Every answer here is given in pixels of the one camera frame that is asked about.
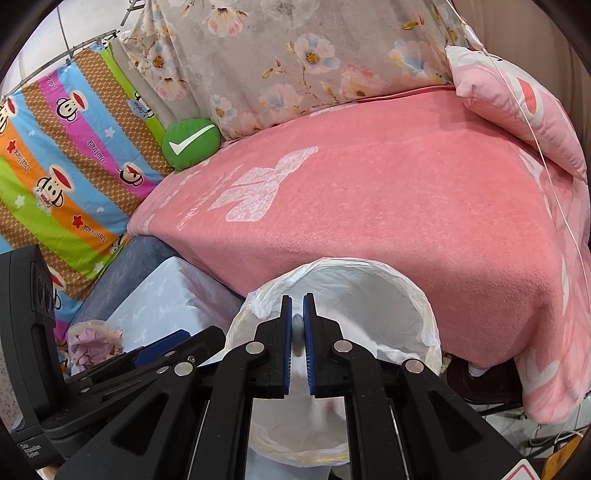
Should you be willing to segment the dark blue cushion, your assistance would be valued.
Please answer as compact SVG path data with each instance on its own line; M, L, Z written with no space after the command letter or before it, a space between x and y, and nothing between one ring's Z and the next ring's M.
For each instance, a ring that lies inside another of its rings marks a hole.
M92 287L71 327L90 320L107 320L161 263L178 256L172 247L153 236L132 238Z

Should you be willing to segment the pink heart pillow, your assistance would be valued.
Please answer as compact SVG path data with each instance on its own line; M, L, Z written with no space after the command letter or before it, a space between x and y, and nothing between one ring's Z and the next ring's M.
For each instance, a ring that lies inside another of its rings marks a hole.
M587 165L561 102L525 70L497 56L460 46L446 55L456 94L466 108L531 145L585 182Z

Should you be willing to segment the purple bag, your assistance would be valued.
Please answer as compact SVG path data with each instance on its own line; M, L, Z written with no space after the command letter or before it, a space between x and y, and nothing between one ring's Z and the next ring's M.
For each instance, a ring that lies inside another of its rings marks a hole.
M67 333L70 372L88 370L122 352L123 332L106 321L89 320L71 326Z

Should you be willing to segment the light blue palm cloth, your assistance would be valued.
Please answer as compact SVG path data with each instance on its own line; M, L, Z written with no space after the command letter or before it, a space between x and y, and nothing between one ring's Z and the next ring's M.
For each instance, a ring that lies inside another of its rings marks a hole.
M124 352L149 345L177 330L197 334L208 326L224 331L238 314L245 300L232 293L178 257L161 263L137 286L106 321L123 332ZM293 393L287 399L284 414L279 404L257 400L253 406L250 428L249 457L246 477L249 479L328 479L332 466L311 465L292 454L301 448L297 428L287 421L303 418L304 434L317 426L322 410L318 401L305 399L305 366L298 367L290 354Z

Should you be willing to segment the white lined trash bin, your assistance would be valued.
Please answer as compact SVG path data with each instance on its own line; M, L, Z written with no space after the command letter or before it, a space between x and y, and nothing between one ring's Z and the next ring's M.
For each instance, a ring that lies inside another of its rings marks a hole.
M294 313L302 314L308 293L315 297L318 315L337 321L346 339L369 349L377 359L402 364L416 358L440 373L439 329L425 293L385 263L354 258L319 259L249 293L230 324L225 348L231 350L252 340L260 323L279 316L284 296L293 300ZM287 399L294 395L291 373L287 397L266 400L279 404L287 415ZM304 398L318 401L322 410L311 434L304 434L303 418L287 421L297 428L295 437L301 442L292 455L314 466L345 464L349 460L345 402L342 398L315 399L308 390L307 373L304 382Z

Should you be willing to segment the green checkmark cushion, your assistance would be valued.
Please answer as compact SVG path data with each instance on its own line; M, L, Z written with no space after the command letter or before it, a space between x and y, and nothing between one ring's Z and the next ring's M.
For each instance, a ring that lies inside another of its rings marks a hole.
M161 150L175 172L204 162L221 148L221 132L211 120L180 121L164 134Z

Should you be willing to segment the grey face mask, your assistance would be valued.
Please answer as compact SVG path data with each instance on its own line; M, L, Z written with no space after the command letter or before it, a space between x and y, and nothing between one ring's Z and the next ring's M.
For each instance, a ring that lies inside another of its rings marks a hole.
M298 367L305 366L304 349L304 318L301 314L294 314L291 321L291 350L294 364Z

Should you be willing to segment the colourful monkey print pillow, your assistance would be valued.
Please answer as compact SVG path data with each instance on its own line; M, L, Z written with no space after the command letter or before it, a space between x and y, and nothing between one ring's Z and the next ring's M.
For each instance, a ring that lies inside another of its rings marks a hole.
M1 250L39 245L69 325L139 204L171 168L164 129L110 47L80 51L1 104Z

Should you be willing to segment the grey floral blanket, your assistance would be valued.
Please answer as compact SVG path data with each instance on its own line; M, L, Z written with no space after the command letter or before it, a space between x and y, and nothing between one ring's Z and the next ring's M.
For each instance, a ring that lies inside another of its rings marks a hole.
M113 56L156 117L233 140L312 112L448 85L468 43L447 1L149 1Z

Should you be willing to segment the pink fleece blanket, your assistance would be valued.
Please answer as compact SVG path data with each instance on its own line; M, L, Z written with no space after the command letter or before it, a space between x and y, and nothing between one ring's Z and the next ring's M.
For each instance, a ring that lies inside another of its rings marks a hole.
M378 260L427 295L443 349L514 359L528 416L590 386L587 185L427 88L304 116L166 177L132 215L239 294L324 257Z

